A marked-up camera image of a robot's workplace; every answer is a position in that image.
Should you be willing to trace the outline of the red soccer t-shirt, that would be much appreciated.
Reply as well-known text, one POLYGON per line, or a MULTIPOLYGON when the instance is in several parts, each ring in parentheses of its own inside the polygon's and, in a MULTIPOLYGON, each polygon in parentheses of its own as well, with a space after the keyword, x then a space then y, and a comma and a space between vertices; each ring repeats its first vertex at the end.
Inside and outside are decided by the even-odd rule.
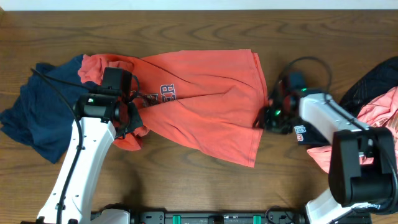
POLYGON ((257 117, 267 104, 267 85, 257 53, 181 50, 148 56, 85 55, 78 75, 102 84, 107 67, 131 72, 143 125, 115 145, 140 150, 153 131, 209 156, 253 167, 262 129, 257 117))

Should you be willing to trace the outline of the pink and black jersey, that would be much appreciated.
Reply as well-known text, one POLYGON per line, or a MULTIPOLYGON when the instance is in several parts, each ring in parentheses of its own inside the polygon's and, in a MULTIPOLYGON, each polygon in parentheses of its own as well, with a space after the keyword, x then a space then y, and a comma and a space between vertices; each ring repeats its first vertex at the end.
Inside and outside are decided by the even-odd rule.
MULTIPOLYGON (((339 105, 372 127, 387 128, 397 146, 397 57, 375 66, 342 97, 339 105)), ((299 145, 308 145, 308 155, 326 173, 329 172, 330 143, 311 124, 294 126, 299 145)))

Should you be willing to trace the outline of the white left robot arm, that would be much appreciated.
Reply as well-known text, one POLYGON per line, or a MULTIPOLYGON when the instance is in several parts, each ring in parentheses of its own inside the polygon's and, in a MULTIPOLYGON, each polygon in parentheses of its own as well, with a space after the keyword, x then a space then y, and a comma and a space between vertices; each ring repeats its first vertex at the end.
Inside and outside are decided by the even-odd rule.
POLYGON ((101 168, 113 141, 142 126, 133 102, 121 96, 87 93, 73 107, 67 154, 57 181, 36 223, 131 223, 131 211, 120 204, 92 214, 101 168))

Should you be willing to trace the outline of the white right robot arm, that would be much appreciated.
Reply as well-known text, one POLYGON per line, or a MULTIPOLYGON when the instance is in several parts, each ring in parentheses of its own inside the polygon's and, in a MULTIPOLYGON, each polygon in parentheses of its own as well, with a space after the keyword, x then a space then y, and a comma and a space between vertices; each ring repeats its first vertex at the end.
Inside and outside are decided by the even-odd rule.
POLYGON ((261 128, 288 134, 296 120, 311 124, 331 144, 329 187, 302 212, 266 213, 269 223, 354 223, 394 213, 397 166, 392 133, 358 121, 321 91, 292 91, 260 110, 261 128))

